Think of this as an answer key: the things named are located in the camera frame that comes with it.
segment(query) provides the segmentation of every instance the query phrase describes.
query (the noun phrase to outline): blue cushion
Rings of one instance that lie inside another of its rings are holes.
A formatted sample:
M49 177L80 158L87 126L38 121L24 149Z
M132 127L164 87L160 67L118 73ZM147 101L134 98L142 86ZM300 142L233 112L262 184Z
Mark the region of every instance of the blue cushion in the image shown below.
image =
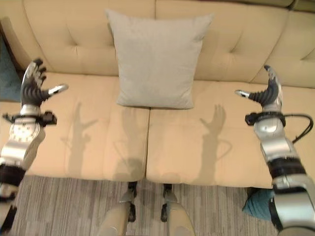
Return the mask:
M268 202L274 196L272 189L260 189L248 198L243 212L263 220L271 220Z
M0 37L0 100L20 102L21 81Z

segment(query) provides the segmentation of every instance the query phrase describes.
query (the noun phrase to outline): floor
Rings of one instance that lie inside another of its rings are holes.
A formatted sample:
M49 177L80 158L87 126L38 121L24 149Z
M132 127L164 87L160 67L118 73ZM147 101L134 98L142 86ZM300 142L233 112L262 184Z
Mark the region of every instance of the floor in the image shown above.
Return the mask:
M126 191L126 183L25 177L10 236L96 236L106 211ZM175 185L197 236L276 236L271 222L242 213L241 188ZM160 221L162 185L143 180L135 200L137 219L127 236L166 236Z

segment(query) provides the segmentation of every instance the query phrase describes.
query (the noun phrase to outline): black cable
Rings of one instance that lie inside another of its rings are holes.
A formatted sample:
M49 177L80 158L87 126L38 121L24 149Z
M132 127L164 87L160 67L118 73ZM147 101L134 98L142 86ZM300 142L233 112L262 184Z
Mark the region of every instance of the black cable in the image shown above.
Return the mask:
M302 139L305 135L307 135L313 128L314 122L311 116L307 115L307 114L286 114L284 115L285 117L304 117L309 119L310 123L309 125L306 127L306 129L299 135L296 136L295 139L292 141L293 143L296 143L297 141L299 141L300 139Z

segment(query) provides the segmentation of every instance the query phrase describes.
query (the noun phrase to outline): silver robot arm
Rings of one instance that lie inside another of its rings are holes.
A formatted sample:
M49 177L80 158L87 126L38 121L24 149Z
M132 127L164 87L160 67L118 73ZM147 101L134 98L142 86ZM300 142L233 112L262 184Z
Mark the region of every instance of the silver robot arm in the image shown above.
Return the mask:
M40 59L32 61L26 69L21 85L20 113L3 117L12 123L8 142L0 152L0 234L8 232L17 208L13 201L25 172L36 158L37 149L45 138L44 127L57 124L52 112L41 114L41 103L68 88L59 85L41 90L46 79L46 68Z
M315 185L307 176L299 155L284 132L281 84L274 70L269 73L268 88L262 92L235 91L261 104L262 112L246 115L254 126L269 172L275 196L269 202L272 222L279 236L315 236Z

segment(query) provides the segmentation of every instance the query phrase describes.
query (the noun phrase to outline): throw pillow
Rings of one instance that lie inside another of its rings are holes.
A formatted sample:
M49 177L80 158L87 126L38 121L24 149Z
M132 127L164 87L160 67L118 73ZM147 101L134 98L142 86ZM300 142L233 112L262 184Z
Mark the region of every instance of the throw pillow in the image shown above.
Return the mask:
M21 81L0 36L0 100L20 102Z
M213 15L180 20L129 17L106 10L119 66L117 103L188 109L191 86Z

